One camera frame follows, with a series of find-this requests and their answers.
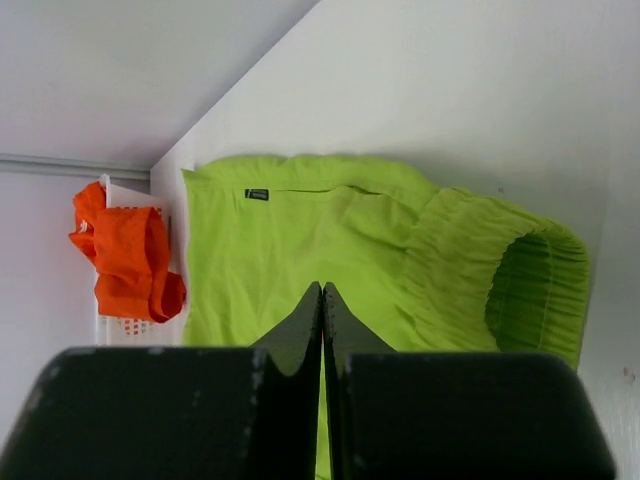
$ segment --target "elastic cuff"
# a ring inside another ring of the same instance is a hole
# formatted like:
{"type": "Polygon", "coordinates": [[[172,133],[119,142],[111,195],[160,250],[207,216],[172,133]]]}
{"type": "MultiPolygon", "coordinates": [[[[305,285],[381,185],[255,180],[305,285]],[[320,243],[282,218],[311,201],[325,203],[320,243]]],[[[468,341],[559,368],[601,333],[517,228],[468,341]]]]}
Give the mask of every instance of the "elastic cuff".
{"type": "Polygon", "coordinates": [[[541,351],[578,363],[589,293],[584,244],[548,218],[442,189],[409,242],[419,335],[444,350],[541,351]]]}

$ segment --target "white ceiling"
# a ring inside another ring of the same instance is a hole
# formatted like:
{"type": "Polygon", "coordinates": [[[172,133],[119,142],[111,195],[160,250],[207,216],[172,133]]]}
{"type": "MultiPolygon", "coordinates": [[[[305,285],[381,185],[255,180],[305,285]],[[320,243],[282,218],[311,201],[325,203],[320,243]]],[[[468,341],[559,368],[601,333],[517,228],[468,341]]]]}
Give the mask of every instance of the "white ceiling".
{"type": "Polygon", "coordinates": [[[316,2],[0,0],[0,155],[151,166],[316,2]]]}

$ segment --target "green fabric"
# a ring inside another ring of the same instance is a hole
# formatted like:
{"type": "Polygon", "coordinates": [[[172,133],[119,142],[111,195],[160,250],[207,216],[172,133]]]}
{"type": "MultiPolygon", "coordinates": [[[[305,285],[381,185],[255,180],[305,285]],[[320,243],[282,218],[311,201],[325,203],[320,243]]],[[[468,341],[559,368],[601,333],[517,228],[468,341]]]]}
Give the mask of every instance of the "green fabric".
{"type": "MultiPolygon", "coordinates": [[[[185,344],[249,345],[317,280],[399,351],[541,351],[577,365],[589,260],[553,220],[376,157],[235,157],[184,179],[185,344]]],[[[320,405],[317,475],[329,478],[324,392],[320,405]]]]}

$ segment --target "white wall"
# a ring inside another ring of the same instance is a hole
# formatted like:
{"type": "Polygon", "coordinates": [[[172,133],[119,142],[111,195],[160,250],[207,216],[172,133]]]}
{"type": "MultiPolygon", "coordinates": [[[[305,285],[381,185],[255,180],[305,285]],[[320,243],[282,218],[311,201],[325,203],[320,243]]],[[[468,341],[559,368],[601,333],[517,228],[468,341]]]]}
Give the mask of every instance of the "white wall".
{"type": "Polygon", "coordinates": [[[595,254],[613,3],[323,0],[154,170],[241,153],[379,153],[552,215],[595,254]]]}
{"type": "Polygon", "coordinates": [[[640,3],[613,2],[610,175],[580,376],[617,455],[619,478],[640,478],[640,3]],[[624,375],[624,369],[637,377],[624,375]]]}
{"type": "Polygon", "coordinates": [[[67,238],[90,181],[0,174],[0,446],[44,364],[94,342],[94,270],[67,238]]]}
{"type": "Polygon", "coordinates": [[[151,166],[317,0],[3,0],[0,154],[151,166]]]}

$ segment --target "clothing label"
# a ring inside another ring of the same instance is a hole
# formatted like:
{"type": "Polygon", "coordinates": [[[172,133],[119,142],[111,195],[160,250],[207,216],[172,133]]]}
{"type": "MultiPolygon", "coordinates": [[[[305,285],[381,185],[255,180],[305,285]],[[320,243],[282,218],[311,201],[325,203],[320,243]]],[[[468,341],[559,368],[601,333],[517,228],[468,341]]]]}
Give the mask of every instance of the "clothing label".
{"type": "Polygon", "coordinates": [[[244,198],[255,198],[256,200],[269,200],[269,190],[250,188],[244,191],[244,198]]]}

